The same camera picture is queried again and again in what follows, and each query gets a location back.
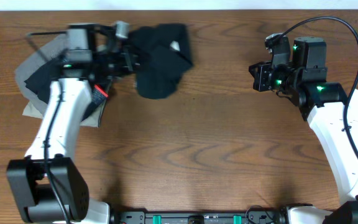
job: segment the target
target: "cable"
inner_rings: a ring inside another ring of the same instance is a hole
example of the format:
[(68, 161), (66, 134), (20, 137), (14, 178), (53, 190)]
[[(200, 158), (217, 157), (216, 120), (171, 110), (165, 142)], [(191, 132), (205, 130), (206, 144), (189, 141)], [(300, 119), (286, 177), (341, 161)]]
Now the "cable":
[(32, 41), (31, 37), (33, 35), (54, 35), (54, 34), (66, 34), (65, 31), (56, 31), (56, 32), (34, 32), (34, 33), (28, 33), (25, 36), (25, 39), (27, 41), (27, 43), (42, 57), (42, 59), (45, 62), (48, 62), (49, 59), (47, 58), (47, 56), (45, 56), (44, 53), (42, 53), (42, 51), (39, 49), (39, 47), (34, 43), (34, 41)]
[(49, 167), (49, 164), (48, 164), (48, 157), (49, 157), (48, 156), (48, 148), (50, 147), (50, 145), (49, 145), (49, 136), (50, 136), (50, 133), (52, 131), (53, 123), (55, 122), (55, 118), (56, 118), (57, 112), (59, 110), (60, 104), (63, 101), (63, 86), (62, 86), (62, 84), (60, 82), (59, 82), (59, 85), (60, 85), (59, 101), (57, 103), (55, 112), (53, 113), (53, 116), (52, 116), (52, 118), (50, 120), (47, 135), (45, 136), (45, 141), (44, 141), (44, 167), (45, 167), (45, 171), (47, 173), (47, 177), (48, 177), (50, 186), (52, 188), (53, 194), (55, 195), (55, 198), (56, 198), (56, 200), (57, 200), (57, 202), (59, 204), (59, 207), (63, 212), (63, 216), (65, 217), (66, 224), (70, 224), (71, 223), (70, 222), (70, 216), (69, 216), (68, 212), (66, 211), (66, 209), (64, 207), (64, 204), (63, 204), (63, 200), (60, 197), (60, 195), (59, 195), (59, 193), (58, 193), (58, 191), (56, 189), (54, 177), (53, 177), (52, 172), (50, 171), (50, 167)]
[(251, 206), (247, 209), (247, 211), (246, 211), (246, 218), (248, 219), (248, 222), (249, 222), (249, 223), (251, 223), (251, 224), (256, 224), (256, 223), (254, 223), (253, 221), (251, 221), (251, 220), (249, 219), (249, 217), (248, 217), (248, 211), (249, 211), (251, 208), (254, 208), (254, 207), (258, 207), (258, 208), (263, 209), (263, 211), (266, 213), (266, 215), (268, 216), (268, 218), (271, 219), (272, 222), (270, 222), (270, 223), (274, 223), (274, 219), (267, 213), (266, 209), (265, 209), (264, 207), (260, 206), (260, 205), (251, 205)]
[[(337, 17), (333, 17), (333, 16), (319, 16), (319, 17), (314, 17), (314, 18), (310, 18), (310, 19), (307, 19), (305, 21), (302, 21), (302, 22), (299, 22), (297, 23), (295, 26), (289, 28), (287, 31), (285, 31), (284, 33), (276, 36), (276, 37), (273, 37), (273, 40), (270, 40), (271, 43), (269, 44), (274, 44), (276, 43), (277, 41), (279, 41), (283, 36), (285, 36), (287, 33), (291, 32), (293, 29), (297, 28), (298, 26), (301, 26), (303, 24), (306, 24), (307, 22), (312, 22), (312, 21), (317, 21), (317, 20), (321, 20), (321, 19), (327, 19), (327, 20), (334, 20), (334, 21), (338, 21), (342, 24), (344, 24), (353, 34), (354, 38), (356, 38), (356, 42), (357, 42), (357, 47), (358, 47), (358, 34), (356, 32), (356, 30), (349, 24), (347, 23), (346, 21), (340, 19), (340, 18), (337, 18)], [(349, 109), (349, 105), (350, 105), (350, 102), (351, 102), (351, 99), (352, 99), (352, 96), (353, 96), (353, 93), (354, 93), (354, 90), (356, 89), (356, 86), (357, 86), (357, 83), (358, 83), (358, 69), (357, 69), (357, 75), (356, 75), (356, 78), (354, 79), (354, 83), (353, 83), (353, 86), (351, 88), (351, 91), (349, 93), (349, 96), (347, 97), (347, 101), (346, 101), (346, 104), (345, 104), (345, 108), (343, 110), (343, 123), (344, 123), (344, 129), (345, 129), (345, 132), (346, 132), (346, 135), (347, 135), (347, 138), (349, 139), (349, 142), (352, 146), (352, 149), (354, 151), (354, 154), (356, 155), (356, 158), (358, 160), (358, 150), (356, 148), (356, 144), (354, 144), (354, 141), (353, 141), (353, 138), (352, 138), (352, 134), (351, 134), (351, 130), (350, 130), (350, 126), (349, 124), (347, 123), (347, 111)]]

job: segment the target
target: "red strip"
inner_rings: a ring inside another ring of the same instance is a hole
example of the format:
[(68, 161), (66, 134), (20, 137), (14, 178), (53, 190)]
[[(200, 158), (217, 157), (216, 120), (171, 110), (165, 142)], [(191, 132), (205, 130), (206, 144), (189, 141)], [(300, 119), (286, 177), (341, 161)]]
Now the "red strip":
[(94, 86), (101, 94), (103, 94), (105, 97), (109, 97), (109, 95), (104, 91), (102, 90), (102, 88), (99, 86), (99, 85), (95, 85)]

